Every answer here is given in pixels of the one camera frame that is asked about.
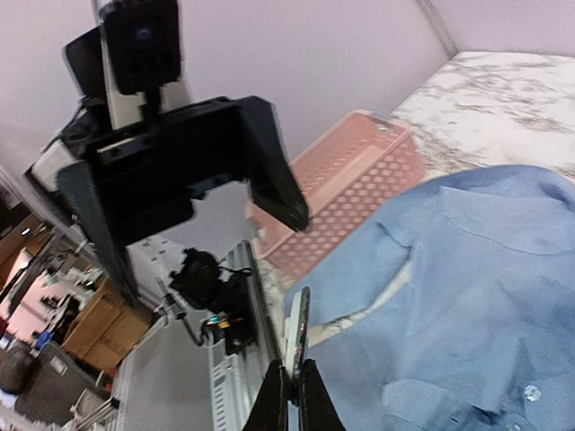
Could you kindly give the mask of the dark floral round brooch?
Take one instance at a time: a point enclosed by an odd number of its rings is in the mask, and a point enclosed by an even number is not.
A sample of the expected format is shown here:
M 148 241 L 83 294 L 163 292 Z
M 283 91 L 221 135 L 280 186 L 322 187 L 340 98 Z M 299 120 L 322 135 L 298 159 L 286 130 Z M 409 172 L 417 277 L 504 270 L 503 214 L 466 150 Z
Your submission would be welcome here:
M 284 366 L 292 381 L 300 374 L 302 364 L 305 361 L 310 298 L 311 292 L 308 286 L 296 293 L 286 326 L 287 343 Z

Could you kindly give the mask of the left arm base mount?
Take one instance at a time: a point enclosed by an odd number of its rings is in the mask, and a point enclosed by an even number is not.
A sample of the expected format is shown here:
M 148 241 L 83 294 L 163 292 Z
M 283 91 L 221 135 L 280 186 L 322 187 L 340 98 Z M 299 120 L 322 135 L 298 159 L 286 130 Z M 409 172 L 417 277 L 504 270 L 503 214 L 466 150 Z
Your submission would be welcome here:
M 200 325 L 199 342 L 223 340 L 227 355 L 256 340 L 249 285 L 253 270 L 226 268 L 207 251 L 183 251 L 181 269 L 170 273 L 170 288 L 192 308 L 211 312 Z

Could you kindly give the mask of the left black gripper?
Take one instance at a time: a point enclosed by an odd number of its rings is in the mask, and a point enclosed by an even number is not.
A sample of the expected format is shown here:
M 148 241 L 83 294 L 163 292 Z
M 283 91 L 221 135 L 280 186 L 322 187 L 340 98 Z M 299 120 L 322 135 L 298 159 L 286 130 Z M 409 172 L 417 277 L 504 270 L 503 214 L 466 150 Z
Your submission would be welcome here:
M 91 139 L 84 160 L 62 168 L 57 185 L 131 306 L 138 304 L 137 281 L 120 245 L 191 220 L 193 200 L 212 189 L 248 179 L 257 207 L 295 232 L 310 224 L 274 107 L 260 97 L 203 101 L 155 125 L 123 127 Z

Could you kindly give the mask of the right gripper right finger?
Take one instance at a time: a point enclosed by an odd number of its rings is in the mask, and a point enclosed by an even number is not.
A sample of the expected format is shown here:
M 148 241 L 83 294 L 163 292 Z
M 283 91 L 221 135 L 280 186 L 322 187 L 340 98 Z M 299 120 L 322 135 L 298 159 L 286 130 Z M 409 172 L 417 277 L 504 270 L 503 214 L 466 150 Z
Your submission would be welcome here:
M 298 377 L 298 430 L 346 430 L 313 359 L 304 361 Z

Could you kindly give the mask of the blue button-up shirt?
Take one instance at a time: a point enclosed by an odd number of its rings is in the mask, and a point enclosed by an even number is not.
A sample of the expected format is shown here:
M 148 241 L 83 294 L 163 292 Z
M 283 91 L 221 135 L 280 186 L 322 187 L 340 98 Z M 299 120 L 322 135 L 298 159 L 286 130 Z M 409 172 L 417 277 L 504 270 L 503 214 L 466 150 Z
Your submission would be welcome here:
M 526 165 L 423 183 L 300 282 L 348 430 L 574 427 L 574 185 Z

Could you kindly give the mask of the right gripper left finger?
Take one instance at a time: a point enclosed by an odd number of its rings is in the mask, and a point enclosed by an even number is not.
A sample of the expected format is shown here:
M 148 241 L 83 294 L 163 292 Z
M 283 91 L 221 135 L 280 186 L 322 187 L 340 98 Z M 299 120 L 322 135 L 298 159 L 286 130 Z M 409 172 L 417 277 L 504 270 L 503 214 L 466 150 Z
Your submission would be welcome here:
M 291 381 L 279 359 L 270 362 L 243 431 L 288 430 Z

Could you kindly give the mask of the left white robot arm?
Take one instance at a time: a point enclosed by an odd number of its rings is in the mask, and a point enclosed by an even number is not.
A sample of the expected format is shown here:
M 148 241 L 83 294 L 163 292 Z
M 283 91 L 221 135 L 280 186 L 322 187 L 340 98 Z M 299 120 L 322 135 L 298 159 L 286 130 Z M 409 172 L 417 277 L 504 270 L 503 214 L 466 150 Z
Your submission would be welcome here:
M 100 31 L 68 43 L 65 56 L 83 95 L 81 117 L 57 139 L 70 162 L 46 174 L 32 166 L 27 179 L 64 223 L 80 224 L 128 302 L 138 298 L 128 246 L 191 220 L 212 189 L 245 182 L 257 207 L 295 232 L 308 227 L 268 101 L 218 97 L 161 112 L 153 90 L 138 120 L 113 129 Z

